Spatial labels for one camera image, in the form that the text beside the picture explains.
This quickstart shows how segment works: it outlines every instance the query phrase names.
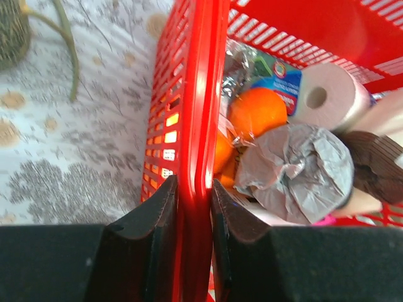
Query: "floral tablecloth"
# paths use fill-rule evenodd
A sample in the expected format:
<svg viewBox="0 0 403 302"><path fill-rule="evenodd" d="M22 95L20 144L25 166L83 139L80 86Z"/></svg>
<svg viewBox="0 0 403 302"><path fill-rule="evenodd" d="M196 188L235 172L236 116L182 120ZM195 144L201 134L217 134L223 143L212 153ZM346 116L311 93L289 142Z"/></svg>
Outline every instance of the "floral tablecloth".
<svg viewBox="0 0 403 302"><path fill-rule="evenodd" d="M27 0L57 21L52 0ZM81 65L30 19L24 61L0 72L0 225L109 223L139 203L156 41L172 0L65 0Z"/></svg>

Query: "pink object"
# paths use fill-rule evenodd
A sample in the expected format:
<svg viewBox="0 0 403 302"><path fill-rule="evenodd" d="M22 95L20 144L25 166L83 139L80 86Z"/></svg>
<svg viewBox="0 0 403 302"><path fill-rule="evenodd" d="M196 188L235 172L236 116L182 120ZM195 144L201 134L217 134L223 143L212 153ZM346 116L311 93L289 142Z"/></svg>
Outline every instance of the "pink object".
<svg viewBox="0 0 403 302"><path fill-rule="evenodd" d="M314 223L313 225L316 227L319 227L322 225L333 225L333 224L335 224L335 222L336 222L335 217L332 217L331 215L327 215L321 221L318 221L317 223Z"/></svg>

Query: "red plastic basket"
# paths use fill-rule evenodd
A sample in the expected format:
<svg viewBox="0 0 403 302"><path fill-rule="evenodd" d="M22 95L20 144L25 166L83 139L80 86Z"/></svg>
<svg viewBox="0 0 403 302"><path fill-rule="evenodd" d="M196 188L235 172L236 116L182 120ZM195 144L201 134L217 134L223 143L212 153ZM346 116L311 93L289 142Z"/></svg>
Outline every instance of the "red plastic basket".
<svg viewBox="0 0 403 302"><path fill-rule="evenodd" d="M177 0L157 49L141 197L145 201L169 175L178 175L173 301L182 295L183 301L204 302L207 294L210 190L227 37L298 68L340 65L372 93L403 86L401 0ZM396 222L401 212L385 205L369 218L403 227ZM338 224L369 225L362 216Z"/></svg>

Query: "green cactus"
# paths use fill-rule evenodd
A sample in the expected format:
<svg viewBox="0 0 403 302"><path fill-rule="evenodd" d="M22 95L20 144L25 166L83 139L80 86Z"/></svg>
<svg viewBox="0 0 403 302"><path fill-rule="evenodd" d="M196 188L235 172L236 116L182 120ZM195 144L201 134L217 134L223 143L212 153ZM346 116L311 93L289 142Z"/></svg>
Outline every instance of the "green cactus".
<svg viewBox="0 0 403 302"><path fill-rule="evenodd" d="M76 47L72 37L69 21L65 15L60 0L54 0L62 27L40 13L30 9L25 0L0 0L0 70L10 68L26 55L30 46L31 30L28 16L38 18L49 27L57 31L69 47L73 65L73 83L70 100L74 101L77 95L79 82L79 62Z"/></svg>

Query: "blue package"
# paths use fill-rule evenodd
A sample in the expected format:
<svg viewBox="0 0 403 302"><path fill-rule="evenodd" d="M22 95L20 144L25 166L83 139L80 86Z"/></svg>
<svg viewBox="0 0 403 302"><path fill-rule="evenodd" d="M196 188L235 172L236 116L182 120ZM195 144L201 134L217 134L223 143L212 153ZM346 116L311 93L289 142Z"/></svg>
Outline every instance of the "blue package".
<svg viewBox="0 0 403 302"><path fill-rule="evenodd" d="M300 70L287 71L285 65L280 61L275 62L273 72L273 76L256 81L251 88L264 87L273 90L284 100L287 115L293 116L297 109L302 73Z"/></svg>

